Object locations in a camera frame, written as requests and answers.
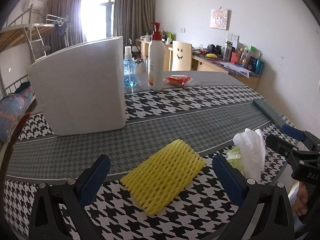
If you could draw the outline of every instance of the lotion bottle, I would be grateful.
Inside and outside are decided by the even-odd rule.
[[[159,31],[160,23],[151,23],[155,30],[149,45],[148,57],[148,85],[154,91],[161,91],[163,87],[164,44]]]

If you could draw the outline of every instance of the wooden chair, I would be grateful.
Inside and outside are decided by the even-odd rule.
[[[173,41],[170,53],[169,71],[189,71],[192,62],[192,45],[184,42]]]

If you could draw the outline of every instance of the spray bottle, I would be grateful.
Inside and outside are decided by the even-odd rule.
[[[159,31],[160,23],[151,23],[155,30],[149,45],[148,84],[154,91],[161,91],[163,85],[164,45]]]
[[[136,63],[132,58],[131,47],[125,47],[125,54],[124,54],[124,86],[133,88],[137,84],[136,78]]]

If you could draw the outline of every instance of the air conditioner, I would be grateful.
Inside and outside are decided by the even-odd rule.
[[[41,11],[44,6],[44,2],[41,2],[39,0],[28,0],[23,7],[23,11],[26,11],[30,8],[31,4],[33,4],[33,9]]]

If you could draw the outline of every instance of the screw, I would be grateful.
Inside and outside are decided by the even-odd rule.
[[[39,184],[39,188],[44,188],[45,187],[45,183],[44,182],[41,182],[40,184]]]
[[[277,185],[278,185],[278,187],[280,187],[280,188],[283,188],[283,187],[284,187],[284,184],[283,184],[281,181],[279,181],[279,182],[277,183]]]
[[[250,185],[254,185],[256,183],[256,181],[254,179],[251,179],[251,178],[247,179],[247,182]]]
[[[75,184],[76,183],[76,179],[69,179],[68,180],[68,184],[69,185],[73,185],[73,184]]]

